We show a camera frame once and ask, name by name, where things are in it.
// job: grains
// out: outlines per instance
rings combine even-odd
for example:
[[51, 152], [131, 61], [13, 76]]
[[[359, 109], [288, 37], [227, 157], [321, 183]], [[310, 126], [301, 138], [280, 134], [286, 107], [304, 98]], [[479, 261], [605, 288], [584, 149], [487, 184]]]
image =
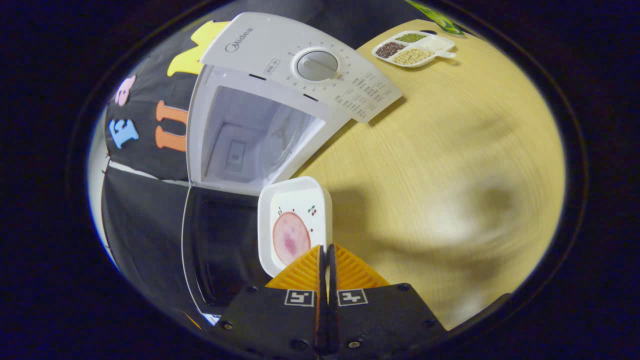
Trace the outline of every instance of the grains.
[[404, 45], [400, 45], [395, 42], [387, 42], [376, 51], [376, 54], [379, 57], [386, 59], [404, 48]]
[[404, 42], [416, 42], [416, 41], [418, 41], [418, 40], [420, 40], [422, 38], [426, 38], [426, 37], [427, 37], [426, 35], [409, 33], [409, 34], [405, 34], [405, 35], [403, 35], [403, 36], [401, 36], [399, 38], [396, 38], [396, 40], [404, 41]]
[[422, 60], [432, 56], [433, 53], [431, 51], [425, 52], [420, 49], [410, 49], [408, 51], [403, 51], [396, 55], [393, 59], [395, 63], [402, 65], [411, 65], [415, 63], [419, 63]]

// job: yellow foam letter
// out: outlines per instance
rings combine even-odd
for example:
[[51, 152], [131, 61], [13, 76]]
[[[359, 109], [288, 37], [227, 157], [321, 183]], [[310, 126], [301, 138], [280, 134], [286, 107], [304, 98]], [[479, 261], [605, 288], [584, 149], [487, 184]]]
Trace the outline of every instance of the yellow foam letter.
[[188, 72], [198, 75], [202, 70], [200, 58], [204, 54], [204, 51], [228, 23], [229, 21], [209, 21], [200, 26], [191, 36], [191, 39], [197, 46], [174, 57], [166, 70], [166, 75], [172, 76], [176, 72]]

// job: table surface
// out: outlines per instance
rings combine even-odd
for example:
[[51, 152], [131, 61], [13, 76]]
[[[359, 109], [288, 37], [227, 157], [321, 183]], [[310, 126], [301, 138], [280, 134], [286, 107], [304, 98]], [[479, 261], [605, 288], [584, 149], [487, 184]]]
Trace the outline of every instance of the table surface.
[[[406, 30], [450, 38], [456, 57], [409, 69], [371, 55]], [[331, 193], [335, 243], [392, 284], [412, 284], [451, 329], [514, 291], [552, 239], [565, 179], [553, 115], [506, 55], [433, 22], [407, 22], [358, 52], [403, 97], [368, 124], [349, 121], [295, 176], [312, 176]], [[471, 210], [456, 215], [466, 203]], [[453, 242], [472, 221], [484, 231]]]

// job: green object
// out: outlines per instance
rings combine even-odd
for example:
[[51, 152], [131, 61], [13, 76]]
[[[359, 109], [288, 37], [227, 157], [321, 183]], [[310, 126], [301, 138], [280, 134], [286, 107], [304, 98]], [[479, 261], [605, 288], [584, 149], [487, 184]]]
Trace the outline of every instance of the green object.
[[416, 42], [422, 38], [426, 38], [426, 35], [420, 35], [420, 34], [405, 34], [399, 38], [396, 38], [396, 40], [398, 41], [404, 41], [404, 42]]
[[464, 33], [462, 32], [462, 30], [460, 30], [460, 28], [458, 28], [453, 21], [447, 19], [444, 15], [442, 15], [441, 13], [436, 13], [435, 11], [429, 9], [428, 7], [421, 5], [419, 3], [416, 3], [414, 1], [411, 0], [405, 0], [407, 3], [410, 3], [411, 5], [413, 5], [413, 7], [415, 7], [416, 9], [422, 11], [422, 13], [424, 15], [427, 15], [427, 17], [431, 20], [433, 20], [436, 24], [438, 24], [438, 26], [440, 26], [441, 29], [443, 29], [444, 31], [450, 33], [450, 34], [454, 34], [454, 35], [464, 35]]

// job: square white dish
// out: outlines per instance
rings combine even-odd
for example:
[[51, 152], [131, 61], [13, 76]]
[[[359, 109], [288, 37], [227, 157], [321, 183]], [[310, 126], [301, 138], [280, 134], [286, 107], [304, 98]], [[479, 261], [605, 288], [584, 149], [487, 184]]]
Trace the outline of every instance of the square white dish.
[[[262, 189], [258, 198], [258, 256], [264, 271], [275, 277], [297, 258], [294, 253], [302, 255], [316, 245], [322, 245], [326, 252], [332, 243], [332, 216], [331, 195], [312, 177], [297, 177]], [[291, 253], [282, 250], [282, 241], [274, 242], [286, 222], [285, 232], [296, 237]]]
[[[396, 40], [396, 38], [399, 38], [406, 34], [419, 34], [419, 35], [424, 35], [425, 37], [416, 42], [403, 42], [400, 40]], [[376, 54], [376, 51], [378, 51], [380, 47], [382, 47], [388, 42], [395, 42], [396, 44], [405, 46], [405, 48], [389, 56], [388, 58], [383, 58], [382, 56], [379, 56], [378, 54]], [[422, 31], [403, 31], [401, 33], [395, 34], [394, 36], [378, 44], [376, 47], [373, 48], [373, 50], [371, 51], [371, 54], [380, 60], [384, 60], [388, 63], [392, 63], [400, 67], [421, 67], [433, 61], [433, 59], [435, 59], [437, 56], [441, 58], [456, 57], [456, 54], [449, 52], [449, 50], [451, 50], [455, 45], [456, 44], [452, 40], [449, 40], [448, 38], [440, 37], [438, 35], [432, 35]], [[429, 52], [432, 52], [433, 55], [429, 56], [428, 58], [422, 61], [409, 64], [409, 65], [396, 63], [394, 61], [394, 58], [398, 56], [398, 54], [405, 53], [411, 49], [420, 49], [422, 51], [429, 51]]]

